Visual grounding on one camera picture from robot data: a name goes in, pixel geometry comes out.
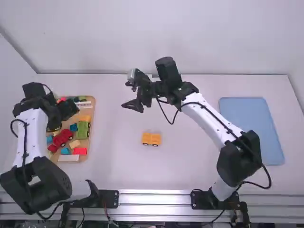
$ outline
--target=yellow toy car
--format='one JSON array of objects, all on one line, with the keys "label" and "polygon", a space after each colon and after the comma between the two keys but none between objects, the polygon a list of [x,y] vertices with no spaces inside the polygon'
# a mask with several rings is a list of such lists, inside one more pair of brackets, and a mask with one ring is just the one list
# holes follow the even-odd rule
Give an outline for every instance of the yellow toy car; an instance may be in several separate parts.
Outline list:
[{"label": "yellow toy car", "polygon": [[152,145],[152,146],[159,146],[162,143],[162,137],[160,134],[151,134],[151,133],[143,133],[142,134],[142,144]]}]

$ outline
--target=white wall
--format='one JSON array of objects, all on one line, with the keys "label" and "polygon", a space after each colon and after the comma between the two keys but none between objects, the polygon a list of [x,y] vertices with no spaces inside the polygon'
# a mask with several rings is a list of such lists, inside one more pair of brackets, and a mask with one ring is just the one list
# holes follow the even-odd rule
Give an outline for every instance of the white wall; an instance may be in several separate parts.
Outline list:
[{"label": "white wall", "polygon": [[12,159],[16,153],[16,138],[10,132],[10,122],[14,119],[14,104],[24,98],[22,85],[31,82],[36,73],[14,50],[14,48],[0,35],[0,173],[4,170],[4,162]]},{"label": "white wall", "polygon": [[2,0],[0,26],[40,72],[289,74],[304,107],[302,0]]}]

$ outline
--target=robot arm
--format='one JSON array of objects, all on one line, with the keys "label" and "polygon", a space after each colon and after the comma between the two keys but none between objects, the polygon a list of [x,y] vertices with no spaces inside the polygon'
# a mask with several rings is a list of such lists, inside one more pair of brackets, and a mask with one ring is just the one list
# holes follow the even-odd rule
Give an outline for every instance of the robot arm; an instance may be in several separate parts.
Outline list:
[{"label": "robot arm", "polygon": [[[57,104],[41,83],[25,84],[23,90],[25,98],[15,105],[16,119],[10,125],[18,138],[17,153],[12,169],[0,176],[1,186],[27,214],[39,214],[67,199],[84,204],[96,199],[98,189],[90,180],[70,180],[47,158],[46,130],[61,128],[62,121],[79,111],[75,103],[68,99]],[[18,134],[13,130],[15,122]]]},{"label": "robot arm", "polygon": [[217,163],[219,180],[209,189],[211,201],[224,201],[262,167],[259,137],[254,131],[245,133],[219,114],[190,82],[183,82],[172,57],[155,62],[160,81],[151,82],[138,69],[132,70],[126,86],[137,90],[137,98],[122,107],[143,113],[152,99],[165,97],[167,103],[193,119],[220,150]]}]

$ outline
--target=black cable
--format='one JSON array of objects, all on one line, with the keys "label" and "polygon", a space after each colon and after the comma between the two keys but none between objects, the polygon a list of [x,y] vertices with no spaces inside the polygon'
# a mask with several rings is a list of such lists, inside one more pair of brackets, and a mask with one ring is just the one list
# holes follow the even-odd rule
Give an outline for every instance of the black cable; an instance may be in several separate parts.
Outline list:
[{"label": "black cable", "polygon": [[26,160],[26,157],[27,157],[27,127],[28,127],[28,123],[21,120],[21,119],[14,119],[10,122],[10,130],[11,132],[18,138],[18,135],[14,132],[14,129],[13,129],[13,123],[14,122],[21,122],[23,123],[23,126],[24,126],[24,145],[23,145],[23,155],[22,155],[22,175],[23,175],[23,181],[24,181],[24,184],[25,184],[25,187],[27,189],[27,192],[29,194],[29,197],[30,199],[32,198],[31,196],[31,193],[30,193],[30,189],[29,189],[29,183],[27,181],[27,177],[26,177],[26,174],[25,174],[25,160]]},{"label": "black cable", "polygon": [[131,226],[129,226],[128,228],[132,228],[133,226],[135,225],[141,225],[141,224],[144,224],[144,225],[150,225],[150,226],[159,226],[159,227],[166,227],[165,225],[156,225],[156,224],[153,224],[153,223],[147,223],[147,222],[138,222],[138,223],[133,223]]},{"label": "black cable", "polygon": [[157,101],[158,105],[160,106],[161,111],[162,111],[163,115],[165,116],[166,120],[168,121],[168,123],[171,124],[171,125],[173,125],[174,122],[175,122],[175,118],[176,118],[177,113],[179,112],[179,110],[176,111],[176,113],[175,113],[175,115],[174,115],[174,118],[173,118],[172,122],[170,122],[170,120],[168,119],[168,117],[167,117],[167,115],[165,114],[164,110],[162,109],[162,106],[161,106],[161,103],[160,103],[161,101],[160,101],[158,98],[156,99],[156,101]]},{"label": "black cable", "polygon": [[162,100],[160,100],[160,99],[156,99],[157,101],[159,101],[159,102],[161,102],[161,103],[164,103],[164,104],[168,104],[168,102],[166,102],[166,101],[162,101]]},{"label": "black cable", "polygon": [[46,85],[46,84],[42,84],[40,83],[42,86],[45,86],[46,88],[48,88],[49,92],[52,93],[52,90]]},{"label": "black cable", "polygon": [[79,224],[79,226],[77,228],[80,228],[82,226],[82,224],[84,223],[84,221],[85,221],[85,211],[84,211],[84,208],[81,208],[81,210],[82,210],[83,218],[82,218],[82,221],[81,221],[81,223]]},{"label": "black cable", "polygon": [[227,127],[227,126],[226,126],[226,125],[225,125],[225,124],[224,124],[224,123],[223,123],[223,122],[222,122],[222,121],[221,121],[213,112],[211,112],[205,105],[203,105],[203,104],[201,104],[201,103],[199,103],[199,102],[187,102],[187,103],[184,103],[184,104],[182,104],[182,105],[180,106],[180,109],[176,111],[176,113],[175,113],[175,115],[174,115],[174,118],[173,118],[173,121],[170,122],[169,119],[168,119],[168,117],[166,116],[164,110],[162,109],[162,106],[161,106],[161,104],[160,104],[159,99],[157,98],[156,100],[157,100],[157,102],[158,102],[158,104],[159,104],[159,106],[160,106],[160,108],[161,108],[161,111],[162,111],[162,113],[164,114],[166,120],[167,120],[168,123],[170,123],[171,125],[174,124],[175,118],[176,118],[176,116],[177,116],[177,113],[178,113],[179,111],[181,111],[181,108],[182,108],[183,106],[185,106],[185,105],[193,105],[193,104],[194,104],[194,105],[199,105],[201,108],[205,109],[210,115],[212,115],[212,117],[214,117],[214,118],[215,118],[215,119],[216,119],[216,120],[217,120],[217,121],[218,121],[226,130],[227,130],[227,133],[230,133],[233,137],[235,137],[235,139],[236,139],[240,144],[242,144],[242,146],[245,147],[245,149],[248,150],[248,151],[254,156],[256,162],[258,162],[259,165],[261,165],[261,167],[263,168],[263,170],[265,171],[265,173],[266,173],[266,175],[267,175],[267,178],[268,178],[268,186],[265,187],[265,186],[259,185],[259,184],[257,184],[257,183],[251,182],[251,181],[243,181],[243,182],[237,187],[237,190],[239,190],[239,188],[240,188],[243,184],[251,184],[251,185],[257,186],[257,187],[259,187],[259,188],[265,189],[265,190],[271,188],[271,186],[272,186],[272,180],[271,180],[270,174],[269,174],[267,168],[265,167],[265,165],[264,165],[262,162],[260,162],[260,161],[259,161],[259,158],[256,157],[256,155],[254,154],[254,152],[253,152],[246,144],[244,144],[244,143],[243,143],[243,142],[242,142],[242,141],[233,133],[233,131],[232,131],[230,128],[228,128],[228,127]]},{"label": "black cable", "polygon": [[218,216],[215,217],[215,219],[213,219],[213,220],[210,221],[210,222],[204,223],[201,227],[204,227],[204,226],[206,226],[206,225],[209,225],[209,224],[214,223],[216,220],[219,219],[219,217],[221,217],[221,215],[224,213],[224,211],[225,211],[225,209],[223,209],[223,210],[220,212],[220,214],[219,214]]},{"label": "black cable", "polygon": [[[29,198],[32,200],[32,196],[31,196],[31,192],[30,192],[30,187],[29,187],[29,183],[27,181],[27,177],[26,177],[26,172],[25,172],[25,161],[26,161],[26,157],[27,157],[27,126],[29,125],[27,122],[21,120],[21,119],[14,119],[10,122],[10,130],[11,132],[14,134],[14,136],[16,136],[18,138],[18,135],[15,133],[14,129],[13,129],[13,124],[14,122],[21,122],[23,123],[24,126],[24,145],[23,145],[23,157],[22,157],[22,175],[23,175],[23,181],[26,187],[26,190],[29,194]],[[54,208],[53,212],[48,216],[48,217],[44,217],[39,211],[35,211],[34,209],[31,208],[32,211],[34,211],[42,220],[48,220],[50,219],[54,214],[55,211],[57,210],[57,208],[62,205],[63,203],[60,202],[56,205],[56,207]]]}]

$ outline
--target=green toy car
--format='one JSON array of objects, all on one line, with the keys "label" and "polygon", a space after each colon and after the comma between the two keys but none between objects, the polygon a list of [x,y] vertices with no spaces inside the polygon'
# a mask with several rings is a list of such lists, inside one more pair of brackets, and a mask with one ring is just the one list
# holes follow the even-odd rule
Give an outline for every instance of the green toy car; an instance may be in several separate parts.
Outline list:
[{"label": "green toy car", "polygon": [[91,123],[89,121],[79,121],[77,123],[76,138],[87,139],[90,136]]}]

